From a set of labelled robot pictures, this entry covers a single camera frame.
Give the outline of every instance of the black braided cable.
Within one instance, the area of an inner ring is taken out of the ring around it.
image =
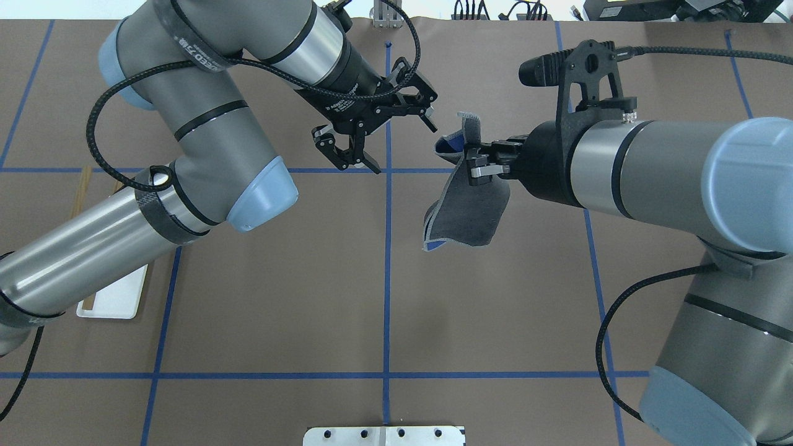
[[[260,68],[265,71],[269,71],[274,75],[284,79],[287,82],[290,82],[300,88],[309,90],[311,92],[322,94],[324,96],[328,96],[331,98],[336,98],[344,101],[376,101],[378,99],[387,98],[392,94],[395,94],[399,90],[405,88],[410,79],[412,79],[413,75],[416,74],[416,71],[419,68],[419,62],[421,61],[421,43],[419,42],[419,34],[416,31],[416,27],[413,25],[413,22],[410,20],[410,17],[400,8],[397,6],[396,3],[391,2],[391,0],[380,0],[381,2],[385,3],[388,6],[391,6],[396,13],[398,13],[404,19],[405,24],[408,26],[410,33],[413,37],[413,42],[416,46],[416,57],[413,60],[413,65],[404,73],[404,77],[402,80],[392,89],[387,90],[382,93],[378,94],[370,94],[370,95],[359,95],[359,94],[344,94],[339,93],[338,91],[328,90],[325,88],[315,87],[310,83],[305,82],[302,79],[296,78],[291,74],[279,70],[276,67],[271,67],[270,65],[266,65],[258,60],[249,60],[249,59],[242,59],[231,57],[227,58],[227,60],[231,63],[238,64],[238,65],[247,65],[249,67],[256,67]],[[130,179],[126,175],[120,173],[116,170],[113,166],[111,166],[105,157],[102,156],[102,153],[99,151],[99,147],[97,146],[96,142],[96,126],[99,120],[99,114],[104,109],[105,104],[117,94],[119,91],[123,90],[126,87],[130,87],[134,83],[138,83],[146,78],[149,78],[153,75],[157,75],[159,73],[163,73],[165,71],[171,70],[180,70],[182,68],[189,68],[194,67],[195,64],[192,61],[184,60],[181,62],[171,62],[165,63],[163,65],[159,65],[158,67],[149,68],[144,70],[136,75],[132,75],[123,81],[117,83],[110,87],[105,93],[103,93],[99,99],[94,103],[94,107],[91,109],[88,115],[88,122],[86,123],[86,142],[88,143],[88,150],[93,156],[94,161],[96,161],[97,165],[102,168],[105,173],[112,176],[114,179],[118,180],[121,184],[131,187],[133,189],[142,190],[144,192],[160,192],[165,190],[173,184],[174,172],[168,166],[152,166],[152,171],[157,171],[159,173],[163,173],[167,176],[167,179],[164,183],[158,185],[150,185],[150,184],[143,184],[138,183],[134,179]]]
[[[608,309],[606,316],[603,318],[603,322],[600,324],[600,331],[597,333],[597,341],[595,342],[595,362],[597,363],[597,371],[598,375],[600,376],[600,382],[603,384],[603,387],[606,389],[606,393],[608,396],[611,397],[617,405],[633,418],[636,418],[639,421],[642,421],[642,415],[632,407],[630,407],[627,403],[625,403],[617,393],[614,392],[614,388],[611,387],[611,383],[608,382],[608,376],[606,375],[606,367],[603,365],[603,342],[606,339],[606,331],[608,330],[608,325],[611,323],[611,319],[614,318],[614,315],[617,313],[619,307],[636,291],[644,288],[645,286],[650,286],[655,283],[664,282],[665,280],[671,279],[679,279],[681,277],[685,277],[687,275],[694,275],[694,274],[702,274],[707,272],[715,272],[718,271],[718,267],[715,263],[710,263],[707,265],[699,265],[698,267],[691,267],[685,268],[678,271],[668,272],[662,275],[656,275],[649,279],[644,279],[641,282],[637,282],[631,285],[627,290],[625,290],[622,294],[619,295],[616,301],[611,305],[611,308]]]
[[[768,60],[771,62],[793,65],[793,57],[774,54],[772,52],[754,52],[717,48],[689,47],[632,47],[635,56],[643,54],[688,54],[692,56],[737,57],[741,59]]]
[[[33,361],[36,359],[36,352],[39,351],[39,344],[41,343],[41,335],[43,333],[44,326],[42,325],[36,330],[36,337],[33,339],[33,346],[30,348],[28,362],[25,364],[25,370],[22,372],[22,376],[19,378],[17,388],[13,390],[11,399],[8,400],[8,404],[6,404],[6,407],[2,410],[2,412],[0,412],[0,421],[3,421],[6,419],[6,417],[8,417],[8,414],[11,412],[14,403],[17,402],[19,395],[22,394],[22,387],[25,387],[25,383],[28,381],[28,377],[30,376],[30,371],[33,369]]]

